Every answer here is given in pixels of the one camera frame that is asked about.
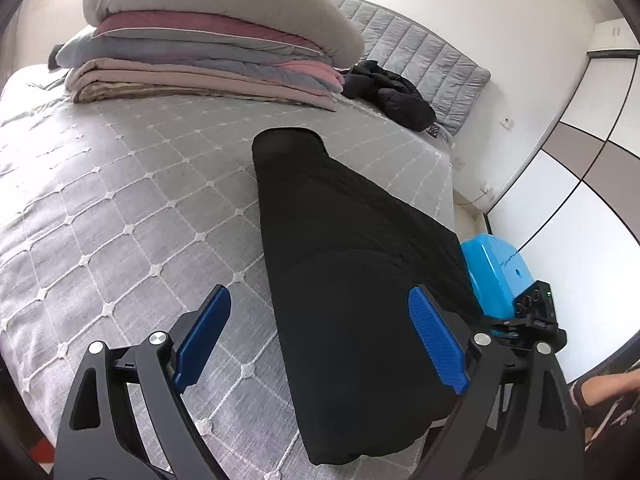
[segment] white wardrobe panel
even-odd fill
[[[640,156],[640,64],[611,140]]]
[[[586,184],[520,253],[533,277],[551,284],[558,323],[568,337],[558,352],[567,381],[640,330],[640,246]]]
[[[622,109],[634,59],[592,59],[561,121],[605,140]]]
[[[541,150],[489,212],[491,231],[520,248],[577,184],[575,175]]]

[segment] pink blanket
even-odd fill
[[[204,88],[185,88],[181,86],[154,85],[150,83],[109,83],[103,81],[89,83],[81,90],[73,92],[72,99],[75,103],[92,103],[103,99],[137,99],[169,95],[229,97],[234,99],[300,104],[299,101],[290,101],[280,97],[258,97]]]
[[[316,79],[321,79],[331,84],[338,85],[340,87],[340,92],[342,92],[342,85],[344,85],[344,78],[342,77],[342,74],[335,68],[332,68],[321,61],[300,59],[278,63],[276,66],[285,68],[286,70],[291,70],[292,72],[307,74],[311,77],[315,77]]]
[[[94,38],[103,34],[127,38],[149,38],[149,34],[153,31],[160,34],[158,38],[166,40],[183,40],[186,35],[187,38],[195,41],[216,42],[217,36],[228,36],[296,46],[308,50],[310,54],[324,56],[320,47],[299,36],[221,14],[200,12],[174,10],[117,12],[100,24],[94,32]]]
[[[222,70],[183,65],[147,65],[107,58],[94,59],[72,70],[66,78],[65,85],[67,89],[78,92],[98,81],[207,89],[243,96],[286,99],[326,110],[337,110],[337,105],[328,91],[318,95]]]

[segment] electrical outlet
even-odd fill
[[[466,166],[466,162],[458,156],[453,159],[451,164],[453,165],[453,169],[456,171],[461,171]]]
[[[482,186],[480,186],[480,191],[482,191],[484,195],[489,199],[492,199],[495,195],[494,187],[491,186],[491,184],[489,184],[488,182],[484,182]]]
[[[515,124],[515,122],[508,115],[505,114],[500,119],[500,124],[502,126],[504,126],[507,130],[511,130],[513,128],[513,125]]]

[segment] white wall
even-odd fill
[[[611,0],[369,1],[420,22],[491,71],[456,137],[454,156],[466,166],[454,186],[469,200],[483,182],[499,192],[532,155],[584,71],[594,24],[617,15]],[[515,121],[511,131],[498,123],[504,114]]]
[[[0,91],[14,73],[16,57],[15,37],[18,32],[18,13],[16,12],[4,32],[0,35]]]
[[[24,0],[18,12],[15,70],[46,63],[54,45],[86,27],[82,0]]]

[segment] blue gripper pad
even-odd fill
[[[217,286],[207,298],[206,304],[200,307],[199,314],[176,352],[173,382],[178,394],[183,393],[187,386],[198,382],[231,315],[231,295],[228,289]]]
[[[442,383],[464,392],[469,383],[465,353],[419,286],[409,292],[409,316]]]

